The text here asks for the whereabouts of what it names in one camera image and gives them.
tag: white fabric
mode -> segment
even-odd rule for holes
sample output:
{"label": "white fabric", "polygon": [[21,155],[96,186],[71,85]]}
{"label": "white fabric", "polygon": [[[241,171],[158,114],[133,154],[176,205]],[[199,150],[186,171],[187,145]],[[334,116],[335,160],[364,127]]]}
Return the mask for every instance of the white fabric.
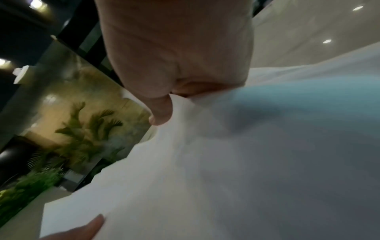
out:
{"label": "white fabric", "polygon": [[41,236],[103,213],[96,240],[378,239],[379,66],[378,43],[171,96],[151,140],[45,205]]}

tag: palm plant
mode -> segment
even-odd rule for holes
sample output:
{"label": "palm plant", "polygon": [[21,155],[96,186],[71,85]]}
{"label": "palm plant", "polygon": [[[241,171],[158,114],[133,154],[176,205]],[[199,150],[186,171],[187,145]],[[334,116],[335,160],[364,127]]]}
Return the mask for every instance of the palm plant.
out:
{"label": "palm plant", "polygon": [[105,120],[105,117],[115,113],[112,110],[94,113],[85,124],[79,120],[79,113],[84,107],[85,102],[72,105],[70,119],[63,122],[63,128],[55,130],[56,133],[69,137],[68,142],[37,151],[28,162],[31,170],[63,166],[78,170],[79,166],[91,161],[94,155],[103,150],[104,142],[108,140],[111,130],[123,125],[117,119]]}

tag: human hand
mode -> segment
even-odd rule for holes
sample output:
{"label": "human hand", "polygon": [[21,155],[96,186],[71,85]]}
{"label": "human hand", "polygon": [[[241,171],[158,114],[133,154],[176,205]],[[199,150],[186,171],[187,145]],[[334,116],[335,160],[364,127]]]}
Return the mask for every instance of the human hand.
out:
{"label": "human hand", "polygon": [[91,240],[104,224],[103,215],[98,215],[87,225],[77,227],[66,232],[55,233],[40,240]]}
{"label": "human hand", "polygon": [[244,85],[253,0],[95,0],[108,57],[124,87],[168,121],[169,93]]}

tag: bush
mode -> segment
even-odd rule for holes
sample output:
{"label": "bush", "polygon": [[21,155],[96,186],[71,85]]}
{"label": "bush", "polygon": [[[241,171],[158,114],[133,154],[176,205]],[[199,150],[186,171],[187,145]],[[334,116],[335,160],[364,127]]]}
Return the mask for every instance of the bush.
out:
{"label": "bush", "polygon": [[42,192],[51,188],[61,178],[60,169],[30,172],[17,180],[14,187],[0,192],[0,227],[26,207]]}

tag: ceiling light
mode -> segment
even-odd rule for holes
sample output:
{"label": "ceiling light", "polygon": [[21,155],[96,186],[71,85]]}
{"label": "ceiling light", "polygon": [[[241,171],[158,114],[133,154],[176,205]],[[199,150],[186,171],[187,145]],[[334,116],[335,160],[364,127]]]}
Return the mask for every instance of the ceiling light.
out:
{"label": "ceiling light", "polygon": [[363,8],[363,6],[359,6],[359,7],[354,8],[353,11],[357,11],[357,10],[360,10],[362,8]]}
{"label": "ceiling light", "polygon": [[41,0],[33,0],[29,7],[35,10],[42,10],[46,7],[46,4]]}

